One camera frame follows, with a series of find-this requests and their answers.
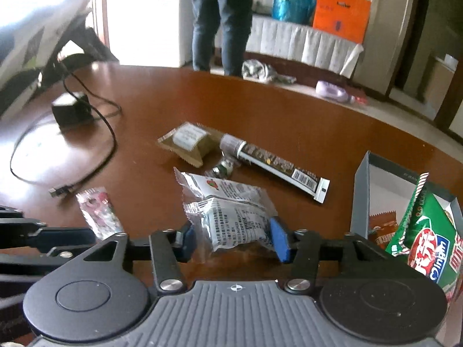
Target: white cabinet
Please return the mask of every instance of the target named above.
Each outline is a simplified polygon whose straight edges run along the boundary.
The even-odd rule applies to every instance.
[[[191,0],[107,0],[111,52],[124,65],[181,67],[191,61]]]

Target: person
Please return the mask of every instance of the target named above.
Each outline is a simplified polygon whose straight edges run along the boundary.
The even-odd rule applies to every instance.
[[[225,75],[242,77],[246,43],[251,33],[252,0],[192,0],[194,13],[193,68],[210,70],[214,38],[222,24]]]

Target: blue plastic bag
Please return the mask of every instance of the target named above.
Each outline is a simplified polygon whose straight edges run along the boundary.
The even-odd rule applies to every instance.
[[[274,0],[272,17],[279,21],[309,23],[316,0]]]

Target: wooden table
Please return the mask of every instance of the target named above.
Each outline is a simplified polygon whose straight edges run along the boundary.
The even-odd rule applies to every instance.
[[[326,238],[340,238],[349,230],[354,174],[367,150],[416,172],[431,172],[431,181],[463,199],[461,163],[408,133],[340,105],[189,69],[94,64],[77,75],[95,93],[122,105],[123,116],[110,120],[119,149],[86,187],[105,186],[132,238],[158,228],[178,228],[186,220],[173,167],[198,174],[204,168],[197,170],[157,146],[158,137],[184,121],[228,132],[328,178],[325,203],[318,204],[264,172],[246,166],[235,170],[233,180],[267,189],[279,215],[293,229],[313,229]],[[71,90],[81,90],[71,79],[68,84]],[[57,84],[13,121],[0,123],[0,204],[21,208],[27,217],[49,226],[86,226],[74,198],[51,198],[47,190],[78,179],[105,156],[111,136],[103,123],[65,135],[57,134],[54,125],[31,133],[17,151],[13,168],[33,183],[19,181],[8,169],[17,137],[62,92]],[[109,110],[101,108],[104,113]],[[189,281],[275,278],[287,268],[274,259],[242,252],[224,254],[207,265],[182,265]],[[148,262],[136,266],[136,274],[147,283],[150,271]]]

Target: doorway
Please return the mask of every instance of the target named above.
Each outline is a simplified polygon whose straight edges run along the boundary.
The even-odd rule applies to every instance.
[[[463,56],[463,0],[417,0],[389,97],[434,121]]]

